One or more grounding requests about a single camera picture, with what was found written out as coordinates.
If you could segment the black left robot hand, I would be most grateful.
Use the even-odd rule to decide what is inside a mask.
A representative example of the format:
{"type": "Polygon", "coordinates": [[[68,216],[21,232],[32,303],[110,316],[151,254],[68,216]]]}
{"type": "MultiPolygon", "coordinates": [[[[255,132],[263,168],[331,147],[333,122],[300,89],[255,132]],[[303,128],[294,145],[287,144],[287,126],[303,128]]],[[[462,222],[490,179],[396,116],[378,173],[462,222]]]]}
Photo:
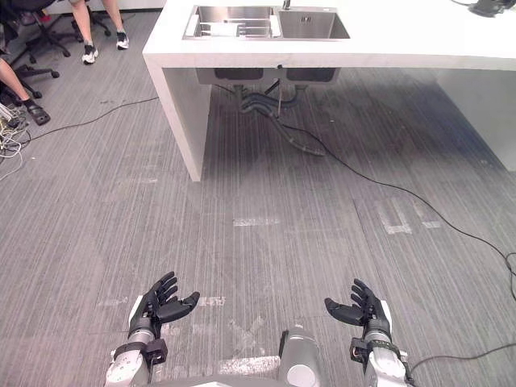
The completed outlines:
{"type": "Polygon", "coordinates": [[[188,315],[198,304],[200,293],[195,291],[180,299],[174,271],[162,276],[141,298],[129,322],[128,336],[139,330],[149,331],[155,339],[161,337],[164,324],[188,315]]]}

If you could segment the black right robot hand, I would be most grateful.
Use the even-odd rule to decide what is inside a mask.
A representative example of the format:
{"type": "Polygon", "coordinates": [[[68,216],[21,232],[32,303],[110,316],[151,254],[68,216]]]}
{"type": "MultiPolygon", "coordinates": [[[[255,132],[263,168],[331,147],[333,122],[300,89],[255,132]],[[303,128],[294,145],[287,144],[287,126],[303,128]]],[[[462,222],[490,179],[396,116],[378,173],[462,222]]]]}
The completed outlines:
{"type": "Polygon", "coordinates": [[[363,334],[379,331],[392,339],[390,321],[381,299],[360,279],[355,278],[350,295],[353,303],[344,305],[331,298],[324,299],[324,305],[332,318],[348,325],[362,327],[363,334]]]}

